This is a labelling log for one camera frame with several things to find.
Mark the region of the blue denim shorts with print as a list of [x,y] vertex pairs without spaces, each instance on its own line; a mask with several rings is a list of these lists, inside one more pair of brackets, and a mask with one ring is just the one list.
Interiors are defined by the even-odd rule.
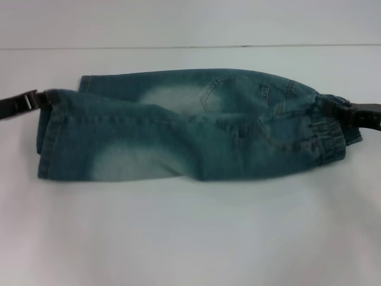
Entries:
[[53,181],[267,179],[342,160],[362,140],[323,113],[346,99],[257,71],[83,76],[47,96],[38,177]]

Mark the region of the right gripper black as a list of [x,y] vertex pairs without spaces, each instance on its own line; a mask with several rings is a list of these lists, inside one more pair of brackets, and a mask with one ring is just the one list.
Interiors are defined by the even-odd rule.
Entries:
[[[362,127],[381,131],[381,104],[362,104],[363,123]],[[322,106],[322,112],[332,117],[345,126],[360,127],[358,119],[360,112],[359,104],[340,105],[335,102],[326,102]]]

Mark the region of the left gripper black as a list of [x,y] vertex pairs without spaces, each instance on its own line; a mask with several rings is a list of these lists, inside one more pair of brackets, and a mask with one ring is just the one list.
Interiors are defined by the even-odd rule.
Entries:
[[36,110],[52,111],[53,106],[57,105],[59,100],[60,97],[57,89],[43,92],[34,90],[26,92],[24,95],[0,100],[0,120]]

